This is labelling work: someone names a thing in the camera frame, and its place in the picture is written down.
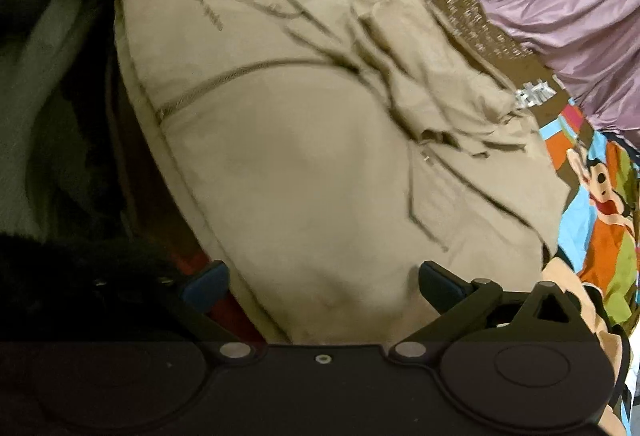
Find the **beige Champion hooded jacket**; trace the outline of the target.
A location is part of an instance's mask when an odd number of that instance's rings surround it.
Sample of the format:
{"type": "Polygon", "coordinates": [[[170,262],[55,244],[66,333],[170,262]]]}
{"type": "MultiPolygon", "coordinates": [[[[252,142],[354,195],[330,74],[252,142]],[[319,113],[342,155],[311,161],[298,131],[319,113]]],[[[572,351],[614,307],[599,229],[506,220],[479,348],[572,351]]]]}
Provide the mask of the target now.
{"type": "Polygon", "coordinates": [[[155,163],[271,342],[393,343],[432,260],[532,289],[567,196],[515,85],[425,0],[118,0],[155,163]]]}

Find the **brown cartoon monkey bedsheet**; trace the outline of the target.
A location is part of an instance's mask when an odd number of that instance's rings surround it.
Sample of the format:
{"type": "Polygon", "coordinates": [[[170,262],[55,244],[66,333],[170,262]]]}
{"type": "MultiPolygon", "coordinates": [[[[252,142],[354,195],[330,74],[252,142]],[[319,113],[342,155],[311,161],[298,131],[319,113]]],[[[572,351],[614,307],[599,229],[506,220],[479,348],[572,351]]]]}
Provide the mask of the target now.
{"type": "Polygon", "coordinates": [[[628,426],[639,393],[639,169],[620,144],[593,129],[563,83],[531,50],[486,17],[479,0],[427,0],[454,37],[513,81],[533,111],[556,174],[570,187],[559,230],[559,256],[623,329],[631,360],[613,411],[628,426]]]}

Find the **grey trousers leg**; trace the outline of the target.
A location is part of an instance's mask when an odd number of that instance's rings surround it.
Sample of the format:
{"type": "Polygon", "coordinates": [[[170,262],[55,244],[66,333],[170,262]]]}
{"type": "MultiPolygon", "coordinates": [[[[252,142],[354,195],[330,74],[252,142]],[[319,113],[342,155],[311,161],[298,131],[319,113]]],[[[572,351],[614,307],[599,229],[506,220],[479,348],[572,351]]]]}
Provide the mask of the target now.
{"type": "Polygon", "coordinates": [[[60,237],[87,196],[87,147],[72,105],[72,68],[91,17],[84,0],[50,0],[16,37],[1,28],[4,233],[60,237]]]}

